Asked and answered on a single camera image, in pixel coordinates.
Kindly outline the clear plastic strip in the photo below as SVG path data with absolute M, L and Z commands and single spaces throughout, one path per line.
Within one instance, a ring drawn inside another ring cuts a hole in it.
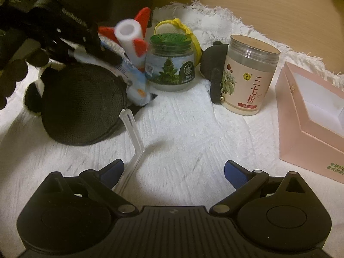
M 124 123 L 126 131 L 129 134 L 131 143 L 135 150 L 130 162 L 125 165 L 124 172 L 114 189 L 115 193 L 121 196 L 124 193 L 129 180 L 136 171 L 137 166 L 141 163 L 142 157 L 145 153 L 145 146 L 139 133 L 137 123 L 134 119 L 132 111 L 130 109 L 123 109 L 120 112 L 120 119 Z

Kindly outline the blue tissue packet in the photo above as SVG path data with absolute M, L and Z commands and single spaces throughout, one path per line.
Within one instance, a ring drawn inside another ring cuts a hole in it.
M 123 61 L 111 68 L 116 76 L 121 76 L 126 83 L 126 96 L 129 101 L 138 106 L 145 106 L 154 100 L 157 95 L 151 93 L 146 84 L 146 77 L 143 72 L 133 66 L 132 62 L 125 55 L 124 49 L 104 35 L 99 35 L 104 48 L 118 54 Z

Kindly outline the red white rocket plush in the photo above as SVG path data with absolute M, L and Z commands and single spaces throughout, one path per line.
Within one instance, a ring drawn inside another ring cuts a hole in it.
M 119 21 L 114 27 L 99 26 L 98 32 L 119 44 L 125 51 L 132 64 L 140 71 L 144 71 L 148 43 L 145 35 L 151 9 L 142 8 L 133 19 Z

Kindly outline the black white fuzzy sock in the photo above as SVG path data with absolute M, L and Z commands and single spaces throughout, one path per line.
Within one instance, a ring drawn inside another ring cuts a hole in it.
M 63 71 L 69 66 L 75 66 L 74 51 L 81 49 L 86 51 L 83 45 L 70 46 L 66 48 L 39 49 L 28 58 L 28 63 L 39 68 L 38 78 L 29 84 L 26 89 L 24 104 L 32 113 L 40 114 L 43 107 L 43 94 L 45 87 L 52 86 L 62 77 Z

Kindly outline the white fringed cloth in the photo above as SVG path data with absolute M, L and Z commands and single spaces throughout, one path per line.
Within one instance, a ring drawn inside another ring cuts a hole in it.
M 1 111 L 1 252 L 5 257 L 17 257 L 24 251 L 17 217 L 50 172 L 76 176 L 117 158 L 128 162 L 134 154 L 124 128 L 91 146 L 66 146 L 51 139 L 40 117 L 23 104 L 24 93 L 37 76 L 37 69 L 30 67 Z M 209 82 L 197 76 L 183 91 L 158 91 L 135 119 L 146 150 L 124 187 L 123 197 L 128 201 L 139 207 L 211 207 L 233 190 L 223 175 L 228 160 L 273 176 L 297 171 L 331 216 L 325 251 L 333 257 L 343 256 L 343 185 L 279 158 L 274 89 L 267 92 L 259 113 L 245 117 L 214 105 Z

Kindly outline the pink open gift box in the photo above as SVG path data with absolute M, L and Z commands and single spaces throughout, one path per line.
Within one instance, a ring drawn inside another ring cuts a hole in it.
M 343 91 L 285 63 L 275 85 L 279 157 L 343 182 Z

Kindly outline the tall herbal powder jar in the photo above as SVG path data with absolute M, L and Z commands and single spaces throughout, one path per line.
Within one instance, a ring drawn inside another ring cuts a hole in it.
M 220 85 L 221 103 L 245 116 L 259 112 L 276 71 L 280 51 L 256 38 L 233 34 Z

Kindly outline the small black plush toy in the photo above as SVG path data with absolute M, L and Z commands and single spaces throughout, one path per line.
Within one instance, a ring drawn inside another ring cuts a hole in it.
M 212 46 L 208 47 L 201 56 L 200 73 L 210 81 L 210 98 L 212 103 L 221 102 L 222 92 L 220 85 L 222 82 L 224 63 L 226 60 L 228 44 L 215 41 Z

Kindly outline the green lid glass jar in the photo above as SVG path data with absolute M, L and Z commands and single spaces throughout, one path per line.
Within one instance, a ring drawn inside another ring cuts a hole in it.
M 187 88 L 195 79 L 195 55 L 190 37 L 178 33 L 151 36 L 145 75 L 150 85 L 161 91 Z

